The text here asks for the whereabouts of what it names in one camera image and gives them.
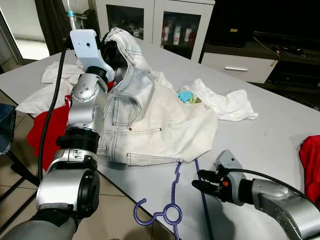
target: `red cloth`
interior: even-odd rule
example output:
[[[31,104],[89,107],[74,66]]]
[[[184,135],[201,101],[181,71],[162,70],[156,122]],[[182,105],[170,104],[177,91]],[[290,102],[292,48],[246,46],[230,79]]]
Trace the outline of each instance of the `red cloth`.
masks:
[[[299,156],[304,168],[304,192],[320,207],[320,135],[308,136]]]
[[[111,81],[106,84],[108,87],[108,92],[112,89],[114,83],[115,81]],[[44,170],[48,169],[51,162],[53,161],[55,152],[60,149],[60,147],[56,145],[56,142],[59,136],[65,135],[70,110],[70,100],[70,95],[65,96],[65,105],[55,108],[51,114],[51,119],[46,131],[46,137],[43,147],[42,167],[44,168]],[[36,156],[39,156],[41,135],[44,129],[47,115],[48,111],[45,111],[34,118],[33,127],[26,137],[29,145],[34,148],[34,154]]]

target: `drawer handle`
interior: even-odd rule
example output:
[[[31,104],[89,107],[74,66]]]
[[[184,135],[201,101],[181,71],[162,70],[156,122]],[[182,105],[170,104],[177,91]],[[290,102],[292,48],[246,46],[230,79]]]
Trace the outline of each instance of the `drawer handle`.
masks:
[[[241,67],[233,67],[233,66],[225,66],[225,70],[233,70],[233,71],[240,71],[240,72],[247,72],[248,68],[241,68]]]

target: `white denim jacket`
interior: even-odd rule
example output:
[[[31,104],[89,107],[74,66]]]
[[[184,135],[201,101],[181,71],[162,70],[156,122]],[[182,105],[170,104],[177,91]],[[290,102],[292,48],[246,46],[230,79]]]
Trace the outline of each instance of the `white denim jacket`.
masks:
[[[215,112],[200,103],[182,103],[162,84],[167,82],[164,74],[152,71],[128,32],[115,27],[105,41],[116,41],[128,68],[108,94],[97,155],[146,166],[190,163],[209,151],[218,126]]]

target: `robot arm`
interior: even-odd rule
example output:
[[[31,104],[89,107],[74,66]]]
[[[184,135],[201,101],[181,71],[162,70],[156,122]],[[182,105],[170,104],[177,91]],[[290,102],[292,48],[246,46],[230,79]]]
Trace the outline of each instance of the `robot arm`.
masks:
[[[226,171],[242,169],[229,150],[222,152],[215,165],[216,171],[199,171],[200,177],[207,181],[194,180],[192,185],[222,202],[254,205],[274,218],[290,240],[320,240],[320,212],[309,200],[279,183],[248,180],[242,172]]]
[[[104,62],[93,30],[74,30],[70,36],[85,73],[72,89],[66,132],[57,140],[61,149],[38,188],[37,213],[2,240],[71,240],[81,220],[98,208],[96,153],[104,129],[106,82],[113,80],[115,72]]]

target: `gray table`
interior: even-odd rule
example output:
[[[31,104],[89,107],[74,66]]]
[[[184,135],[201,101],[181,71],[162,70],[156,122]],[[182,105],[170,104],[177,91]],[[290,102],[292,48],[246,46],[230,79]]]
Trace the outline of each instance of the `gray table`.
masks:
[[[259,113],[256,120],[219,121],[212,150],[199,157],[201,169],[212,169],[221,151],[230,149],[245,169],[269,174],[304,189],[298,151],[307,136],[320,134],[320,112],[141,40],[138,43],[153,69],[164,72],[176,89],[196,78],[201,78],[209,88],[222,95],[245,89],[254,111]],[[56,54],[0,75],[0,89],[21,103],[44,87],[41,83],[44,68],[59,57],[60,54]],[[74,53],[68,51],[65,62],[74,64],[75,60]],[[98,163],[98,169],[134,201],[147,198],[142,206],[151,215],[162,211],[169,203],[175,168],[175,163],[144,167]],[[183,211],[182,222],[178,225],[180,238],[209,239],[201,195],[191,186],[191,181],[197,177],[195,164],[183,163],[180,174],[176,186],[176,203]],[[209,196],[206,199],[216,240],[287,239],[275,220],[253,206],[238,207]],[[162,218],[159,220],[171,229]]]

